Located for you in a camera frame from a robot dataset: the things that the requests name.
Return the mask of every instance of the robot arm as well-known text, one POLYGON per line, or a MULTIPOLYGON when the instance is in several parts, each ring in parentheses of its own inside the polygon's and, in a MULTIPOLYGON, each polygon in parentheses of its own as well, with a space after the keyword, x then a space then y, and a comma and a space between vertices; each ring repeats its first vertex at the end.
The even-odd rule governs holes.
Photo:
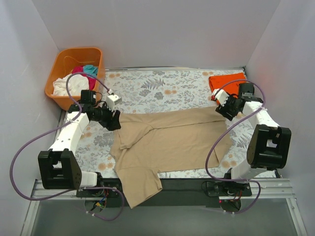
MULTIPOLYGON (((232 120, 239 112, 248 116, 262 106, 262 100, 254 97, 253 84, 239 86, 238 98, 224 90, 214 90, 212 100, 220 102, 216 111, 232 120)), ((241 164, 229 170, 231 179, 252 179, 256 175, 283 168, 286 164, 291 131, 279 126, 265 109, 249 118, 254 128, 247 157, 241 164)))
POLYGON ((106 97, 103 106, 97 106, 96 92, 90 90, 81 91, 82 113, 79 113, 76 104, 71 105, 66 116, 66 122, 71 124, 64 127, 56 141, 48 151, 41 151, 38 155, 38 163, 43 186, 45 189, 79 189, 82 187, 93 187, 97 185, 98 174, 95 172, 81 171, 75 157, 75 151, 80 137, 91 120, 98 121, 108 130, 120 129, 120 112, 115 106, 121 102, 115 94, 106 97))

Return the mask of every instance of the beige shirt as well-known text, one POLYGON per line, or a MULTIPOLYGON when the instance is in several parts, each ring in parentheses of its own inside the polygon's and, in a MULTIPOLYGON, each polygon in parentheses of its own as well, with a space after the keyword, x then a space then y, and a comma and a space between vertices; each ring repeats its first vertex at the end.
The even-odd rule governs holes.
MULTIPOLYGON (((131 208, 162 190, 158 172, 204 169, 208 152, 226 131, 215 107, 155 114, 121 114, 111 155, 131 208)), ((226 135, 211 154, 217 167, 231 147, 226 135)))

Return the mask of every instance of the white cloth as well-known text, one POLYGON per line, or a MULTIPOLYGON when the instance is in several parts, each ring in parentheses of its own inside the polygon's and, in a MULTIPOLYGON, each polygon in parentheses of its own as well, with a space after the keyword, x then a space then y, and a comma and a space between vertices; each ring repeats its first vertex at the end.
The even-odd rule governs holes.
MULTIPOLYGON (((68 96, 67 90, 65 89, 65 83, 70 75, 71 74, 62 79, 58 78, 53 82, 54 96, 68 96)), ((81 90, 89 89, 89 80, 83 75, 74 75, 69 80, 68 88, 72 96, 80 96, 81 90)))

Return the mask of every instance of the wall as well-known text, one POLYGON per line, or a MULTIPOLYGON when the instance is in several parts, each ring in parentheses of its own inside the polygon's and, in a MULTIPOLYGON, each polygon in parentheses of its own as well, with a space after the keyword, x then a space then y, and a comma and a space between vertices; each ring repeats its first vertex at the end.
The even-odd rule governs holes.
POLYGON ((280 0, 33 0, 59 49, 98 46, 107 68, 246 65, 280 0))
MULTIPOLYGON (((9 180, 13 155, 26 141, 57 126, 59 108, 44 95, 58 49, 31 0, 0 0, 0 235, 20 235, 29 201, 9 180)), ((23 151, 14 168, 18 187, 31 194, 37 155, 54 135, 23 151)))
POLYGON ((292 131, 289 177, 309 235, 315 235, 315 2, 282 0, 248 65, 248 78, 262 86, 268 112, 292 131))

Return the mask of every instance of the pile of clothes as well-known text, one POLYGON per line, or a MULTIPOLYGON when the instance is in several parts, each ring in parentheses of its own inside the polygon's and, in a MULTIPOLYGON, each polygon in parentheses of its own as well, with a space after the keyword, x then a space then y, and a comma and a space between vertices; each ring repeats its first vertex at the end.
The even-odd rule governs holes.
MULTIPOLYGON (((89 89, 93 90, 96 84, 96 79, 89 77, 88 75, 97 76, 98 68, 93 65, 85 65, 85 66, 77 66, 72 70, 72 73, 84 72, 87 76, 84 75, 74 75, 71 77, 68 83, 69 92, 72 96, 80 96, 81 90, 89 89)), ((67 75, 64 78, 58 78, 53 82, 54 86, 54 96, 68 96, 68 93, 65 88, 65 83, 68 77, 71 75, 67 75)))

